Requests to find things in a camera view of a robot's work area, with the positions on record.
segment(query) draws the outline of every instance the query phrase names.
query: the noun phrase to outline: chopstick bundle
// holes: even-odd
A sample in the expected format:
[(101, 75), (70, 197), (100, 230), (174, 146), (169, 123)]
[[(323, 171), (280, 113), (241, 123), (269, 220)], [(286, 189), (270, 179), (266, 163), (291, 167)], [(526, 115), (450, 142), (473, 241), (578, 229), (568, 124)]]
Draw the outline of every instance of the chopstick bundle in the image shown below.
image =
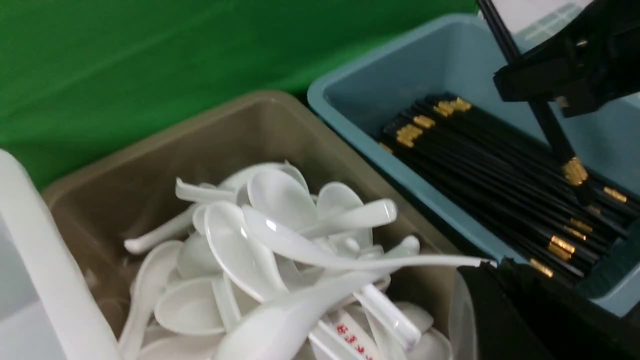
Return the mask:
[[(507, 63), (513, 63), (521, 53), (492, 0), (477, 0), (477, 3)], [(529, 106), (551, 145), (555, 159), (562, 164), (564, 176), (571, 184), (578, 202), (582, 206), (590, 206), (593, 201), (591, 180), (580, 159), (575, 155), (551, 107), (545, 101), (529, 101)]]
[(598, 175), (596, 197), (583, 207), (547, 147), (451, 94), (416, 101), (384, 126), (380, 142), (567, 286), (640, 216), (637, 199)]

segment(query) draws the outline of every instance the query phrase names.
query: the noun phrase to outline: blue container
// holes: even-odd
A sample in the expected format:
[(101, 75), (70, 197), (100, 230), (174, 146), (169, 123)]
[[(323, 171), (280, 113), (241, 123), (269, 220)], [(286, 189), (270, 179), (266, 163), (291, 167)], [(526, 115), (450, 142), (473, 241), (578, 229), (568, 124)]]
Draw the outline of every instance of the blue container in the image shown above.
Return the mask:
[[(524, 42), (520, 45), (529, 47)], [(481, 20), (449, 15), (319, 78), (309, 88), (308, 101), (347, 142), (474, 245), (496, 259), (508, 256), (526, 263), (528, 259), (371, 138), (414, 100), (426, 94), (452, 92), (545, 141), (528, 105), (501, 101), (493, 85), (493, 73), (505, 64)], [(588, 167), (640, 193), (640, 101), (636, 96), (582, 117), (562, 119), (558, 110), (554, 111)], [(578, 287), (579, 292), (618, 316), (640, 300), (640, 229), (631, 230), (630, 239), (614, 246)]]

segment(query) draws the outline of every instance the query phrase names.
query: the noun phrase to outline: beige container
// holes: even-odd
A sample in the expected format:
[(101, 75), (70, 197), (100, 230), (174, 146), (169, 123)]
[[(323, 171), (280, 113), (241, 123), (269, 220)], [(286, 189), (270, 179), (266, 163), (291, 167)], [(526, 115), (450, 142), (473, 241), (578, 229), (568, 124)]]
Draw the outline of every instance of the beige container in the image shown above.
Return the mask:
[[(43, 198), (118, 336), (141, 261), (125, 251), (123, 240), (186, 209), (174, 196), (175, 178), (216, 184), (248, 165), (283, 160), (302, 171), (315, 193), (328, 181), (342, 181), (365, 201), (393, 199), (397, 221), (374, 231), (385, 248), (416, 234), (423, 252), (457, 253), (354, 150), (282, 92), (255, 92), (202, 113), (59, 180)], [(453, 279), (452, 268), (405, 268), (392, 276), (388, 294), (423, 306), (446, 332)]]

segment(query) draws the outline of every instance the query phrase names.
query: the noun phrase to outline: spoon bowl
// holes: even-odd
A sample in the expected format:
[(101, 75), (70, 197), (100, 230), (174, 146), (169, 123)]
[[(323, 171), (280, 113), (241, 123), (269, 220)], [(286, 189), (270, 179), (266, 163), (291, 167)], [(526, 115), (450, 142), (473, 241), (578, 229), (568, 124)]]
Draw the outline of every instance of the spoon bowl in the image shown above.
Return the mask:
[(236, 172), (235, 174), (232, 174), (228, 178), (222, 180), (222, 182), (220, 183), (219, 187), (221, 189), (235, 191), (236, 189), (238, 189), (242, 185), (246, 185), (249, 182), (249, 180), (251, 180), (251, 178), (255, 174), (257, 174), (257, 173), (259, 173), (261, 171), (264, 171), (264, 170), (278, 170), (278, 171), (284, 172), (286, 174), (289, 174), (297, 182), (299, 182), (299, 184), (302, 185), (302, 187), (304, 187), (307, 190), (307, 192), (309, 191), (309, 187), (307, 186), (307, 182), (306, 182), (305, 178), (302, 176), (302, 173), (300, 172), (300, 170), (298, 170), (296, 167), (292, 166), (288, 162), (285, 162), (285, 163), (260, 163), (260, 164), (252, 165), (250, 167), (246, 167), (246, 168)]
[(191, 235), (185, 242), (176, 264), (182, 279), (211, 276), (222, 272), (218, 261), (211, 254), (207, 238), (200, 233)]
[(316, 205), (308, 190), (289, 174), (263, 170), (247, 185), (251, 205), (293, 229), (302, 229), (317, 222)]
[(158, 300), (154, 314), (165, 329), (176, 334), (211, 336), (225, 332), (211, 278), (187, 280)]

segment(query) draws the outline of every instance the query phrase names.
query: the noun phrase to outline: ceramic spoon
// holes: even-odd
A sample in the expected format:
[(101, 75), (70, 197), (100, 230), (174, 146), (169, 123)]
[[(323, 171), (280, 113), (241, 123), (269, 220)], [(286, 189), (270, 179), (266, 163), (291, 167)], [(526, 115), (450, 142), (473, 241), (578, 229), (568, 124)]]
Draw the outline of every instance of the ceramic spoon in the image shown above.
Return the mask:
[(187, 280), (164, 293), (154, 309), (156, 320), (176, 334), (212, 336), (223, 334), (225, 327), (216, 306), (212, 278)]
[(118, 340), (122, 360), (138, 358), (149, 318), (175, 268), (182, 246), (181, 241), (166, 242), (151, 250), (142, 263), (136, 276), (129, 315)]
[[(245, 237), (243, 214), (237, 206), (226, 202), (208, 205), (205, 228), (209, 246), (218, 263), (247, 295), (258, 302), (265, 302), (288, 292), (278, 274), (273, 254), (261, 252), (264, 247), (252, 251)], [(266, 260), (261, 263), (260, 257)], [(332, 360), (362, 360), (332, 327), (322, 321), (317, 322), (316, 328), (307, 334), (309, 340)]]
[(219, 342), (219, 336), (176, 336), (147, 345), (137, 360), (206, 360)]
[[(318, 192), (316, 202), (317, 214), (320, 219), (324, 219), (348, 210), (359, 208), (364, 203), (350, 187), (343, 183), (326, 183)], [(365, 250), (373, 246), (373, 232), (371, 229), (361, 229), (351, 231), (346, 234), (329, 236), (331, 242), (340, 242), (344, 238), (352, 238), (358, 242), (360, 250)]]
[(265, 170), (278, 170), (284, 172), (285, 174), (293, 177), (297, 182), (299, 182), (300, 185), (302, 185), (302, 187), (306, 189), (307, 192), (309, 192), (307, 182), (302, 176), (302, 173), (300, 173), (300, 170), (289, 164), (288, 161), (285, 161), (284, 163), (260, 163), (252, 165), (250, 167), (246, 167), (224, 179), (222, 183), (220, 183), (219, 187), (224, 190), (235, 191), (241, 186), (246, 185), (255, 174)]
[(131, 254), (140, 255), (153, 249), (154, 246), (164, 241), (186, 234), (187, 229), (191, 226), (193, 212), (195, 209), (196, 206), (192, 205), (175, 218), (167, 221), (163, 225), (160, 225), (157, 229), (144, 234), (139, 238), (125, 240), (124, 247)]
[(185, 242), (176, 264), (176, 270), (182, 279), (212, 276), (222, 269), (209, 250), (207, 238), (201, 234), (191, 235)]
[[(306, 227), (300, 233), (308, 239), (385, 225), (397, 218), (396, 204), (390, 199), (381, 199), (317, 221), (316, 205), (309, 197), (308, 192), (291, 176), (274, 170), (265, 170), (255, 174), (249, 181), (248, 193), (255, 209), (284, 221), (294, 229)], [(310, 241), (304, 241), (319, 249)], [(287, 266), (285, 261), (278, 264), (281, 274), (285, 266)], [(353, 296), (392, 331), (403, 348), (410, 350), (418, 344), (422, 333), (375, 286), (367, 284), (362, 288), (362, 292), (354, 292)]]
[(280, 225), (260, 211), (243, 206), (244, 221), (251, 238), (276, 254), (300, 263), (342, 270), (372, 270), (390, 266), (480, 266), (488, 259), (473, 256), (418, 255), (394, 259), (341, 258), (320, 249), (295, 231)]
[(201, 204), (208, 204), (214, 201), (233, 201), (235, 199), (233, 191), (187, 184), (179, 177), (175, 180), (175, 196), (181, 200)]
[[(385, 258), (407, 256), (415, 247), (419, 247), (418, 239), (409, 236), (390, 250)], [(329, 308), (355, 290), (395, 270), (397, 267), (348, 272), (264, 303), (245, 317), (235, 331), (225, 336), (214, 359), (292, 359), (309, 331)], [(250, 347), (246, 346), (249, 340), (252, 341)]]
[(380, 199), (343, 213), (319, 220), (298, 232), (307, 239), (346, 231), (370, 229), (396, 221), (398, 209), (391, 199)]

